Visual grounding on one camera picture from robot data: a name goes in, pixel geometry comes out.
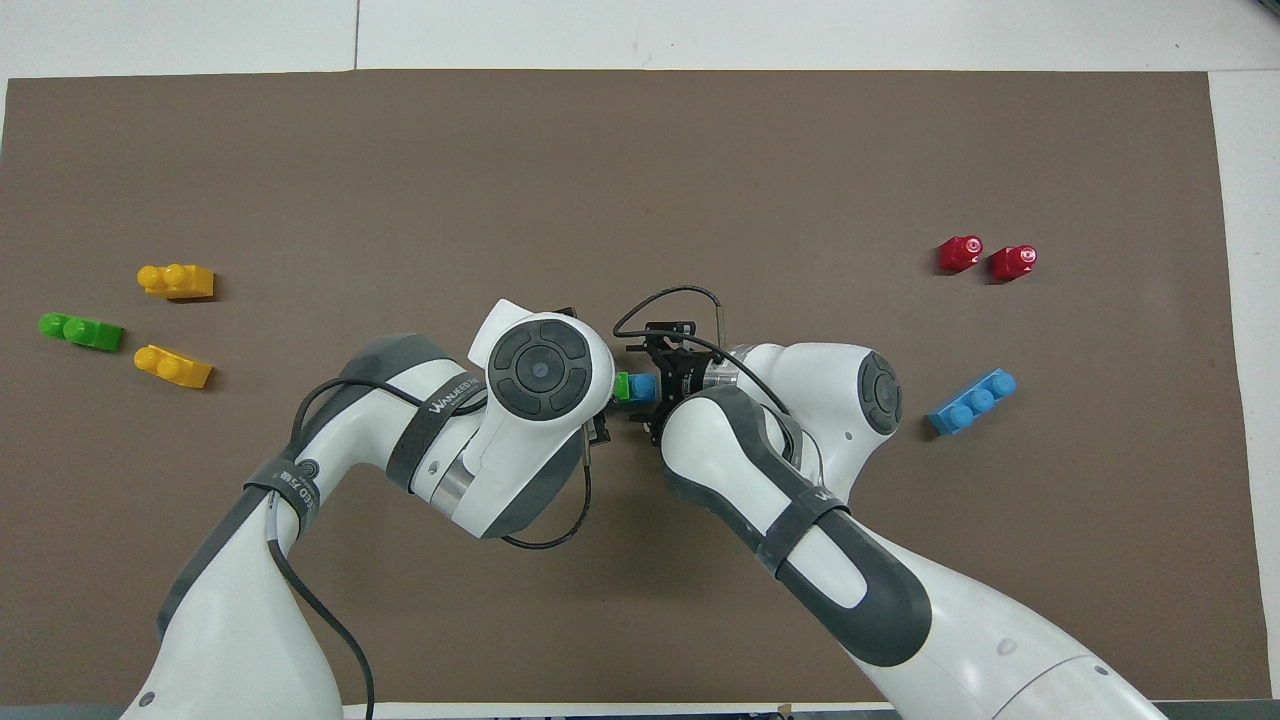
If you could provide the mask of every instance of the black cable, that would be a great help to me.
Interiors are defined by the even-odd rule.
[[[654,331],[654,329],[623,331],[622,329],[622,325],[625,325],[627,320],[630,320],[631,318],[634,318],[636,315],[636,313],[639,313],[640,310],[644,310],[654,300],[658,300],[659,297],[663,297],[666,295],[671,295],[673,292],[681,292],[681,291],[699,292],[701,295],[705,295],[716,305],[717,310],[719,307],[722,307],[719,299],[716,297],[716,293],[712,292],[712,291],[709,291],[709,290],[707,290],[707,288],[704,288],[704,287],[698,287],[695,284],[678,284],[678,286],[675,286],[675,287],[668,287],[667,290],[662,290],[662,291],[658,291],[658,292],[650,295],[649,297],[646,297],[645,300],[643,300],[639,305],[636,305],[635,307],[632,307],[630,313],[627,313],[626,315],[623,315],[622,319],[620,319],[617,323],[613,323],[613,337],[620,337],[620,338],[627,338],[627,337],[666,337],[666,338],[675,338],[675,340],[692,342],[694,345],[700,345],[700,346],[703,346],[703,347],[705,347],[705,348],[716,352],[717,355],[719,355],[721,359],[728,360],[732,365],[735,365],[739,370],[741,370],[742,374],[745,374],[748,378],[750,378],[751,382],[756,384],[756,387],[759,387],[762,391],[764,391],[764,395],[767,395],[769,397],[769,400],[773,401],[773,405],[776,405],[778,407],[778,410],[782,411],[783,415],[790,415],[791,410],[787,409],[786,404],[782,402],[782,398],[780,398],[777,396],[777,393],[774,393],[769,388],[769,386],[764,384],[764,380],[762,380],[759,378],[759,375],[756,375],[755,373],[753,373],[751,369],[746,366],[746,364],[744,364],[737,357],[733,357],[732,355],[730,355],[727,350],[724,350],[723,347],[716,345],[714,342],[705,341],[705,340],[703,340],[703,338],[700,338],[698,336],[691,336],[691,334],[685,334],[685,333],[677,333],[676,331]]]
[[[288,447],[291,448],[294,447],[294,443],[297,443],[298,438],[302,436],[302,425],[306,423],[307,411],[311,410],[311,405],[316,401],[316,398],[328,392],[329,389],[333,389],[339,386],[371,387],[375,389],[389,392],[390,395],[403,400],[404,402],[408,402],[415,407],[422,405],[421,400],[413,397],[412,395],[404,392],[403,389],[390,383],[385,383],[381,380],[370,380],[364,378],[334,378],[332,380],[325,380],[319,386],[316,386],[311,392],[308,392],[307,396],[302,398],[302,402],[298,404],[298,411],[297,414],[293,415],[293,427],[289,430]],[[484,406],[483,402],[479,404],[476,410],[483,406]],[[274,529],[270,532],[270,534],[271,536],[275,534]],[[284,557],[284,551],[280,550],[280,541],[275,537],[269,537],[266,541],[266,546],[268,550],[270,550],[271,552],[271,560],[275,561],[275,568],[280,571],[280,575],[284,577],[284,580],[289,583],[289,587],[292,587],[293,591],[302,597],[302,600],[307,601],[307,605],[311,606],[311,610],[315,610],[316,615],[319,615],[330,628],[333,628],[333,632],[338,633],[338,637],[340,637],[343,642],[347,643],[347,647],[351,648],[352,655],[356,656],[356,662],[360,664],[360,671],[365,675],[365,720],[372,720],[374,671],[369,666],[369,659],[365,657],[365,651],[361,650],[360,643],[356,642],[356,637],[351,634],[351,630],[348,630],[346,625],[343,625],[342,621],[339,621],[338,618],[334,616],[334,614],[330,612],[329,609],[324,606],[323,602],[320,602],[320,598],[316,597],[316,594],[312,593],[310,588],[307,588],[306,583],[302,582],[302,578],[300,578],[298,574],[293,571],[293,566],[289,565],[289,560]]]
[[[320,602],[320,598],[311,592],[310,588],[302,582],[302,578],[293,571],[293,566],[289,565],[289,560],[284,557],[284,551],[280,550],[280,541],[271,538],[266,541],[266,547],[271,551],[271,560],[275,561],[275,568],[280,570],[280,575],[284,575],[285,582],[289,587],[294,589],[302,600],[307,601],[311,610],[316,611],[325,623],[333,628],[333,632],[347,643],[351,652],[356,656],[356,662],[360,662],[360,671],[365,675],[365,720],[374,720],[374,670],[369,666],[369,659],[365,657],[365,651],[360,648],[360,643],[356,642],[356,635],[351,634],[351,630],[343,625],[329,609]]]
[[[463,405],[462,407],[458,407],[457,410],[454,410],[453,411],[453,416],[457,418],[458,415],[470,415],[472,413],[477,413],[480,410],[484,410],[485,405],[489,405],[489,398],[488,397],[481,397],[480,402],[476,402],[474,405]]]
[[[586,512],[591,509],[591,466],[582,465],[582,511],[577,514],[577,521],[573,527],[564,532],[563,536],[547,542],[529,542],[520,538],[513,538],[511,536],[502,536],[502,542],[507,544],[513,544],[524,550],[550,550],[558,544],[564,544],[568,539],[577,534],[577,530],[582,528],[582,523],[586,521]]]
[[[298,405],[298,411],[296,415],[293,415],[293,428],[289,430],[289,447],[293,447],[293,443],[297,442],[298,437],[302,436],[302,425],[306,423],[307,411],[311,409],[311,404],[315,402],[316,398],[324,395],[326,391],[339,386],[371,387],[375,389],[389,392],[396,397],[403,400],[404,402],[408,402],[413,407],[422,405],[421,400],[383,380],[369,380],[365,378],[334,378],[332,380],[325,380],[317,384],[311,392],[308,392],[307,396],[303,397],[302,402]],[[468,410],[468,413],[474,413],[474,410]]]

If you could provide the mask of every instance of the yellow lego brick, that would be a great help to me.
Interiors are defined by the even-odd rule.
[[[214,369],[209,363],[192,360],[156,345],[148,345],[134,352],[133,366],[170,383],[197,388],[205,387],[209,372]]]
[[[138,269],[138,284],[147,295],[169,300],[186,297],[212,297],[214,273],[200,265],[143,265]]]

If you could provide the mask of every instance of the blue lego brick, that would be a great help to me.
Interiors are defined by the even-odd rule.
[[[632,373],[627,377],[631,386],[631,402],[654,402],[658,400],[658,375],[653,373]]]
[[[950,436],[972,425],[975,418],[998,405],[1015,389],[1018,389],[1018,380],[996,368],[966,384],[925,416],[940,434]]]

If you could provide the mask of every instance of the green lego brick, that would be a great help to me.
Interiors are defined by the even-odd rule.
[[[120,336],[124,329],[88,318],[49,313],[40,318],[40,332],[47,337],[114,352],[120,347]]]
[[[613,375],[613,397],[622,402],[631,400],[631,382],[626,373]]]

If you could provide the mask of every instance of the velcro strap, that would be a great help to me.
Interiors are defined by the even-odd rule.
[[[302,473],[302,468],[283,457],[262,462],[262,466],[244,480],[244,487],[251,486],[280,493],[280,497],[298,514],[298,536],[320,511],[320,488]]]
[[[480,378],[471,373],[458,373],[428,397],[396,441],[392,456],[387,460],[387,478],[412,493],[410,486],[413,483],[413,473],[431,450],[431,443],[449,418],[481,389],[484,382]]]
[[[771,575],[778,574],[782,561],[791,555],[796,543],[804,537],[809,528],[832,510],[849,511],[849,507],[831,491],[822,486],[805,488],[804,492],[791,498],[791,505],[778,515],[778,519],[769,525],[760,544],[755,547],[755,559],[764,565]]]

